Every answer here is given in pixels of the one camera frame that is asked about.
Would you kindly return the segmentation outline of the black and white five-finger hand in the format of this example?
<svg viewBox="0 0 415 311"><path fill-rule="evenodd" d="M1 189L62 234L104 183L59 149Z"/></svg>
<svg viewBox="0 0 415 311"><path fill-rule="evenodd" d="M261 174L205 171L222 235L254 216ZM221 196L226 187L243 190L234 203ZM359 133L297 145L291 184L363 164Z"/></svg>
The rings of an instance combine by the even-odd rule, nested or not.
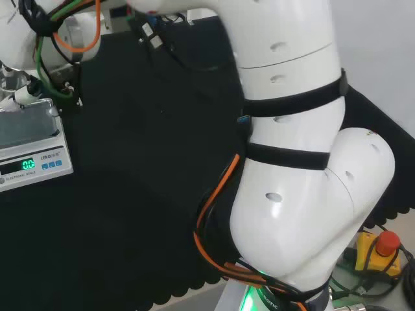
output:
<svg viewBox="0 0 415 311"><path fill-rule="evenodd" d="M81 67L65 65L48 71L41 65L43 78L36 71L18 71L1 66L1 112L28 108L39 100L48 99L57 114L76 113L82 107Z"/></svg>

